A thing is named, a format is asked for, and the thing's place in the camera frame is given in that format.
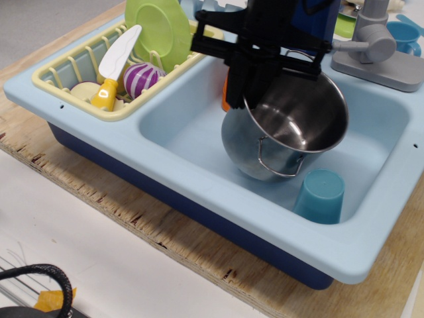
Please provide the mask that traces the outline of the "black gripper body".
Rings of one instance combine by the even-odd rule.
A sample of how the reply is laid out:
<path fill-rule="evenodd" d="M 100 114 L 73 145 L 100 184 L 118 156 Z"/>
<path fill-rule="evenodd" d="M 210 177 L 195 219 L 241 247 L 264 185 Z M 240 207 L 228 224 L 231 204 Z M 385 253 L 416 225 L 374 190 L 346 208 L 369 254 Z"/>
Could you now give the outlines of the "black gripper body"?
<path fill-rule="evenodd" d="M 268 80 L 282 69 L 315 78 L 331 43 L 302 31 L 292 20 L 298 5 L 308 15 L 323 10 L 330 1 L 308 6 L 306 1 L 248 1 L 235 12 L 196 12 L 197 30 L 191 49 L 224 60 L 229 79 Z"/>

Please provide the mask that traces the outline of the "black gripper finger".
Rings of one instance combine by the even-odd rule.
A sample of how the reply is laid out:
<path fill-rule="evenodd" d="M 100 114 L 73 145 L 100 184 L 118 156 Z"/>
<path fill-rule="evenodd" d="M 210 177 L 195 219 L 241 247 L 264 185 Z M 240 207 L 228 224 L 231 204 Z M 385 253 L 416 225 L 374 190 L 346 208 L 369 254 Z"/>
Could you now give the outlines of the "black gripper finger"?
<path fill-rule="evenodd" d="M 279 76 L 280 71 L 279 64 L 260 64 L 257 67 L 250 89 L 249 107 L 251 109 L 257 106 L 274 79 Z"/>
<path fill-rule="evenodd" d="M 250 62 L 234 63 L 227 76 L 227 103 L 232 109 L 244 109 L 245 86 L 250 76 Z"/>

